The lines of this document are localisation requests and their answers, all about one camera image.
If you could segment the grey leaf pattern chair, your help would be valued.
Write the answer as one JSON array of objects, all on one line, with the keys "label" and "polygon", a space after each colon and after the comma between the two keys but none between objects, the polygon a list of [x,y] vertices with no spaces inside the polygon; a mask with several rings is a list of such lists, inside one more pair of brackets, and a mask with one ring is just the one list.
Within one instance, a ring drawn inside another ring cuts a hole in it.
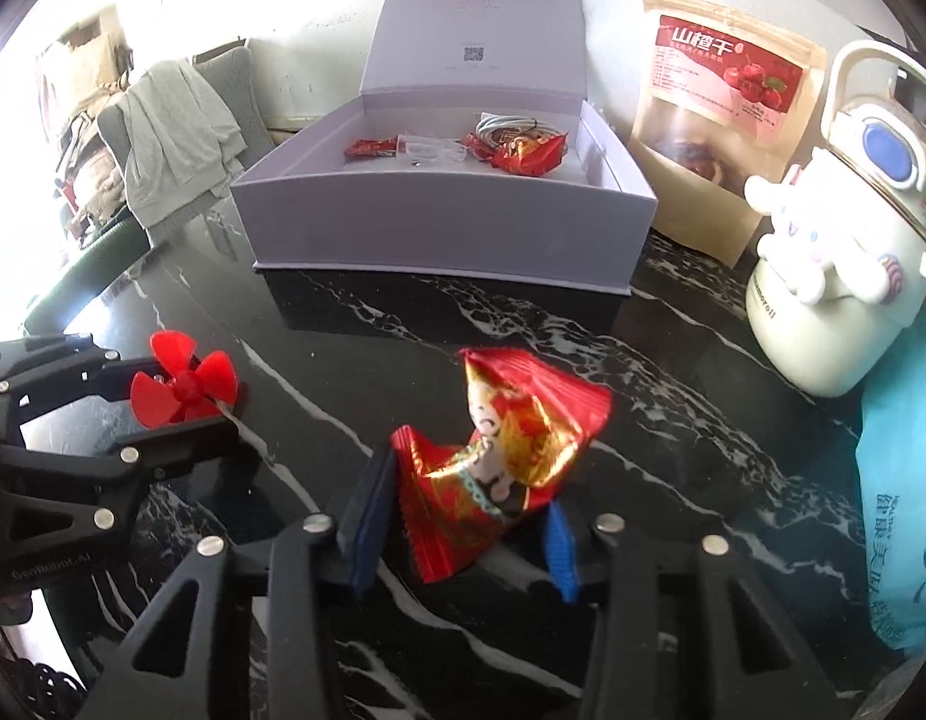
[{"label": "grey leaf pattern chair", "polygon": [[80,311],[178,227],[230,195],[274,142],[253,89],[253,54],[235,44],[197,64],[154,65],[92,121],[113,167],[88,208],[122,203],[85,254],[36,299],[23,328],[64,330]]}]

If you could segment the large red gold snack bag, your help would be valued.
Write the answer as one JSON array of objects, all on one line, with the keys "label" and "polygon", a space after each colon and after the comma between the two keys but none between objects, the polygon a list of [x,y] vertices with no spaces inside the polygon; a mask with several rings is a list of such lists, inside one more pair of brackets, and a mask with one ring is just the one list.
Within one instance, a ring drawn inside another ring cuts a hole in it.
[{"label": "large red gold snack bag", "polygon": [[464,571],[520,520],[552,500],[604,429],[609,388],[523,349],[461,353],[472,433],[438,445],[412,426],[389,444],[415,573],[437,583]]}]

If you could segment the grey cloth on chair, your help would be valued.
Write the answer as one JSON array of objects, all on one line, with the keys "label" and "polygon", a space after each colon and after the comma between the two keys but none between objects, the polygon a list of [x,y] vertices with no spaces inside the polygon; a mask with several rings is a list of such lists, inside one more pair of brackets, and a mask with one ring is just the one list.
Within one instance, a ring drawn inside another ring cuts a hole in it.
[{"label": "grey cloth on chair", "polygon": [[243,171],[235,115],[192,65],[166,60],[116,103],[129,140],[127,203],[150,236],[202,195],[220,199]]}]

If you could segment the small red candy packet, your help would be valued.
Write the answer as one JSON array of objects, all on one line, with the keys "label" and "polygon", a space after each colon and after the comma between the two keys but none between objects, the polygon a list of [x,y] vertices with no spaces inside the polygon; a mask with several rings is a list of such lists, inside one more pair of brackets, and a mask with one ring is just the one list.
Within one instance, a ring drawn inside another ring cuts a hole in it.
[{"label": "small red candy packet", "polygon": [[378,160],[378,158],[394,158],[398,151],[398,138],[360,138],[355,140],[346,149],[344,156],[347,161]]}]

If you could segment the white foam board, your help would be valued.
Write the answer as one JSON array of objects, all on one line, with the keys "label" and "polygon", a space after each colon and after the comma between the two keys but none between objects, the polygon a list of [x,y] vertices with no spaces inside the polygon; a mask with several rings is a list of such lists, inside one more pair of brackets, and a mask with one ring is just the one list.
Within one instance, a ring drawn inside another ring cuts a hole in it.
[{"label": "white foam board", "polygon": [[[858,37],[908,49],[912,41],[879,0],[703,0],[736,8],[798,32],[834,54]],[[627,137],[650,80],[655,31],[643,0],[583,0],[588,96],[621,137]]]}]

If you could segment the red plastic fan propeller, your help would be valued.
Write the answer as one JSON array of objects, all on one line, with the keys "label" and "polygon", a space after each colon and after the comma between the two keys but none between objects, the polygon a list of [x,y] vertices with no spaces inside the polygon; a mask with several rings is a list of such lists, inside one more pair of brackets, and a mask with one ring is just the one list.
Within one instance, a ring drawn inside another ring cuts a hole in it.
[{"label": "red plastic fan propeller", "polygon": [[143,427],[213,418],[220,405],[235,408],[239,380],[230,356],[212,351],[196,359],[196,348],[196,342],[178,330],[158,330],[150,337],[161,374],[136,372],[129,390],[132,413]]}]

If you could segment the light blue plastic bag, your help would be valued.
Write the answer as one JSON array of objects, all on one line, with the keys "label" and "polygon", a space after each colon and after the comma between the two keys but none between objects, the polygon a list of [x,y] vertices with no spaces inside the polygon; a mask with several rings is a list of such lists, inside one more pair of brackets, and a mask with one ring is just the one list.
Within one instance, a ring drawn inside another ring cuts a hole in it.
[{"label": "light blue plastic bag", "polygon": [[868,374],[856,447],[873,631],[926,647],[926,305]]}]

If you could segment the hawthorn snack pouch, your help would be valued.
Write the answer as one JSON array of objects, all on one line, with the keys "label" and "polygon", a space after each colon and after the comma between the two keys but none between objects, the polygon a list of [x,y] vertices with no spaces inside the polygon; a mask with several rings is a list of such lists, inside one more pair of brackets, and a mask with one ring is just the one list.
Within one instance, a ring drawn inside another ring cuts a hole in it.
[{"label": "hawthorn snack pouch", "polygon": [[642,4],[648,82],[629,148],[657,194],[653,227],[736,265],[760,220],[744,184],[782,179],[821,94],[827,50],[726,5]]}]

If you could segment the open white gift box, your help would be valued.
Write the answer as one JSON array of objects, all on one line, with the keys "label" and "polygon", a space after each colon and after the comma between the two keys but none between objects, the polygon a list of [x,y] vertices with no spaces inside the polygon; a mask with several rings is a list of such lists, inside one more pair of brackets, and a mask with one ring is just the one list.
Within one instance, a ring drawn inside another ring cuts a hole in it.
[{"label": "open white gift box", "polygon": [[582,0],[385,0],[357,96],[233,195],[262,270],[616,294],[657,211],[586,98]]}]

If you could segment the red gold candy packet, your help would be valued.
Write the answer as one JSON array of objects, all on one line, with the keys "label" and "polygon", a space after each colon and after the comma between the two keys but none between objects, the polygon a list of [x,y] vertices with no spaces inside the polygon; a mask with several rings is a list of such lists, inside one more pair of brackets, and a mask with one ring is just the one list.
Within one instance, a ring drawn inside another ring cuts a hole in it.
[{"label": "red gold candy packet", "polygon": [[461,145],[477,161],[511,176],[543,177],[562,164],[567,135],[515,135],[503,145],[489,146],[474,133],[468,133]]}]

